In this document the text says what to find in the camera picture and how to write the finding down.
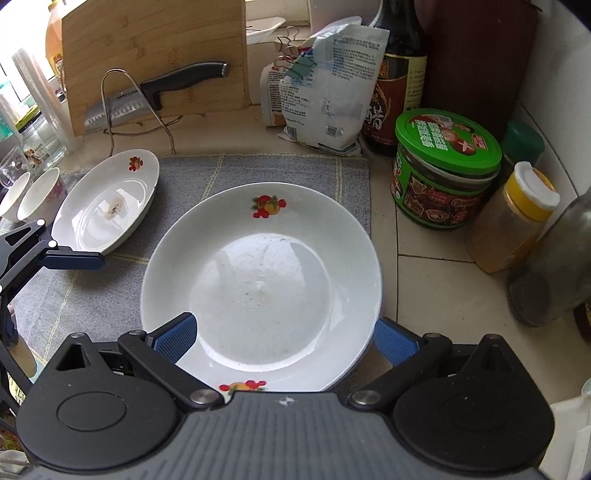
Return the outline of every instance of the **barcode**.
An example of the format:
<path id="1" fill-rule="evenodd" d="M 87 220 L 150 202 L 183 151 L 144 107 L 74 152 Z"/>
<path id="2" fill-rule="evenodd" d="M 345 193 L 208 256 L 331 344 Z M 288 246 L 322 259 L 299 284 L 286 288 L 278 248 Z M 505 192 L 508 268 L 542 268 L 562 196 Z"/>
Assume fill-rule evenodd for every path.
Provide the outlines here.
<path id="1" fill-rule="evenodd" d="M 331 137 L 340 137 L 343 135 L 343 127 L 333 127 L 328 125 L 326 127 L 326 134 L 330 135 Z"/>

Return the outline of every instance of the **wooden cutting board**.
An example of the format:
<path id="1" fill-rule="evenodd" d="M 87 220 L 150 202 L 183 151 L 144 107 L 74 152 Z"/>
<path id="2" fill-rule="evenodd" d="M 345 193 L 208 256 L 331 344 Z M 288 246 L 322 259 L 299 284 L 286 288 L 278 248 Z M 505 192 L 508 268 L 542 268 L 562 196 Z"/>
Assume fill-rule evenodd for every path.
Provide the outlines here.
<path id="1" fill-rule="evenodd" d="M 126 70 L 139 83 L 197 61 L 227 61 L 227 78 L 163 93 L 160 113 L 246 108 L 244 5 L 244 0 L 87 0 L 66 15 L 63 66 L 74 134 L 84 133 L 86 109 L 100 101 L 100 81 L 113 68 Z M 131 86 L 125 75 L 112 73 L 105 94 Z"/>

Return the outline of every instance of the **kitchen knife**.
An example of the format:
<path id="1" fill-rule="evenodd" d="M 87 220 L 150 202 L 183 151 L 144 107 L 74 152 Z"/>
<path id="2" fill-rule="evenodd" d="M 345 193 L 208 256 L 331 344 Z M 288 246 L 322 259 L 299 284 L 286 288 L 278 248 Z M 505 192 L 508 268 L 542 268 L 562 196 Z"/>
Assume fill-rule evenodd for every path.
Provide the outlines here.
<path id="1" fill-rule="evenodd" d="M 138 85 L 148 99 L 148 103 L 158 111 L 162 109 L 160 93 L 183 90 L 208 79 L 227 77 L 229 71 L 230 65 L 224 61 L 200 61 Z M 112 127 L 150 112 L 150 107 L 135 87 L 106 98 L 105 105 Z M 102 102 L 98 102 L 86 110 L 84 131 L 89 134 L 105 128 L 107 128 L 107 119 Z"/>

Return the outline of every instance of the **brown bottle label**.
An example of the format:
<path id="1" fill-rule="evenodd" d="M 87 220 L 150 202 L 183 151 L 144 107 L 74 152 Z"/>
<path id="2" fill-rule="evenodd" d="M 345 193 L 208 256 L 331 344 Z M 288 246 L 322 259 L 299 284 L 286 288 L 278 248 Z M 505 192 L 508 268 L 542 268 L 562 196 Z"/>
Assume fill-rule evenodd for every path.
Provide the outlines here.
<path id="1" fill-rule="evenodd" d="M 363 133 L 376 142 L 396 145 L 398 116 L 421 106 L 427 57 L 402 57 L 387 53 L 379 69 Z"/>

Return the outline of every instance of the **yellow and white cap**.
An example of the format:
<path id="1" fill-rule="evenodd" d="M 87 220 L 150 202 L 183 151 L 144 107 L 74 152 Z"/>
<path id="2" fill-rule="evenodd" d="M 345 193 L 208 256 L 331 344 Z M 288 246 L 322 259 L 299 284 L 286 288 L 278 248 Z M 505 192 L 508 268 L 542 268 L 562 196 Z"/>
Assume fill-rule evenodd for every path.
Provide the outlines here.
<path id="1" fill-rule="evenodd" d="M 527 161 L 515 164 L 505 188 L 516 207 L 537 222 L 548 220 L 560 203 L 560 195 L 550 181 Z"/>

